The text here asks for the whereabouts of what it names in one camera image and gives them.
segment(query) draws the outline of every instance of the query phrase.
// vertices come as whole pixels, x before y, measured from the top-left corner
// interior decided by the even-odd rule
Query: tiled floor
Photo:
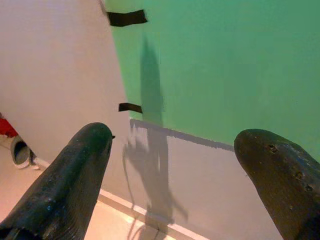
[[[40,170],[15,168],[9,151],[11,141],[0,135],[0,221],[41,174]],[[96,204],[85,236],[85,240],[164,239],[174,240],[102,202]]]

